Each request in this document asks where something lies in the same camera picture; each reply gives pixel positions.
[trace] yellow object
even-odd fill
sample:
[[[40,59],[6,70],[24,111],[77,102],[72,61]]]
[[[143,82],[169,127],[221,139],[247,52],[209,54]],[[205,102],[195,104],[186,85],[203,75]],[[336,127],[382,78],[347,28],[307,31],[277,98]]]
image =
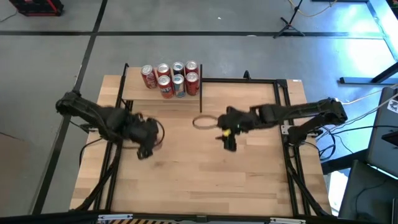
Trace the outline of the yellow object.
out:
[[[289,0],[289,2],[290,2],[290,4],[292,5],[293,8],[296,7],[296,6],[294,5],[294,3],[293,3],[292,0]],[[332,5],[334,5],[336,2],[337,2],[337,0],[335,0],[334,2],[332,2],[332,3],[331,3],[328,7],[326,7],[324,10],[322,10],[322,11],[320,11],[320,12],[318,12],[318,13],[315,13],[314,15],[306,15],[306,14],[304,14],[300,9],[298,10],[298,12],[299,12],[301,15],[306,16],[306,17],[317,16],[317,15],[319,15],[319,14],[325,12],[328,8],[332,7]]]
[[[223,131],[223,136],[225,136],[225,137],[228,137],[230,134],[231,134],[230,129]]]

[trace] black box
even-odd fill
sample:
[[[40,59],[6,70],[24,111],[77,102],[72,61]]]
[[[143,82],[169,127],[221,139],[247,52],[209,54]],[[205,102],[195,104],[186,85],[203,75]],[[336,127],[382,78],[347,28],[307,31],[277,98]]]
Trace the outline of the black box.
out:
[[[61,16],[60,0],[9,0],[25,16]]]

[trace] blue soda can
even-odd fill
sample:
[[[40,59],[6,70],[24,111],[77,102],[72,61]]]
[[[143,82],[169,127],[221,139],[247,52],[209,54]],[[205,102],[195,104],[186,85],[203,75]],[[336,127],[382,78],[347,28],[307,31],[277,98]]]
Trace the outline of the blue soda can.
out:
[[[174,93],[176,97],[185,96],[184,76],[174,75],[173,78]]]

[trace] wooden tabletop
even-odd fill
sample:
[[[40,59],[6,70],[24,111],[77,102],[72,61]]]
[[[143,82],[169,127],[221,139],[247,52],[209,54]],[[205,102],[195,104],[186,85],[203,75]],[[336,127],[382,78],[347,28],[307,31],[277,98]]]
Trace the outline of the wooden tabletop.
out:
[[[120,76],[104,76],[99,105],[115,104],[119,81]],[[306,103],[300,80],[288,80],[288,86],[293,105]],[[202,102],[203,114],[219,116],[227,106],[247,111],[252,105],[275,103],[275,97],[270,84],[203,83]],[[238,150],[233,153],[215,140],[221,134],[219,129],[192,126],[197,110],[180,111],[134,100],[133,113],[138,111],[157,118],[164,125],[165,138],[162,147],[143,161],[137,159],[136,150],[123,149],[112,211],[292,216],[279,127],[237,136]],[[98,138],[91,133],[88,142]],[[79,206],[96,185],[105,146],[106,142],[100,141],[86,148],[71,208]],[[309,191],[330,212],[318,151],[305,145],[300,153]],[[300,191],[297,186],[295,189],[302,212]]]

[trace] tripod leg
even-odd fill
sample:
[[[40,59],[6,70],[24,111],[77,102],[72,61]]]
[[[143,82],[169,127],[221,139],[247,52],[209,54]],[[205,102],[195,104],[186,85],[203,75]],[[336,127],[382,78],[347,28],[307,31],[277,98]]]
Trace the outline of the tripod leg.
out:
[[[287,22],[287,20],[286,19],[284,19],[283,17],[281,17],[280,19],[282,19],[285,23],[286,23],[286,25],[288,25],[289,24],[289,22]]]
[[[289,28],[289,25],[286,25],[285,27],[283,27],[280,31],[279,31],[279,33],[277,33],[275,36],[274,36],[274,39],[276,39],[276,38],[278,38],[279,36],[281,36],[284,32],[285,32],[285,30],[287,30]]]
[[[296,32],[298,32],[301,36],[305,37],[305,34],[303,34],[301,31],[299,31],[295,27],[290,26],[290,28],[292,28],[293,30],[296,30]]]

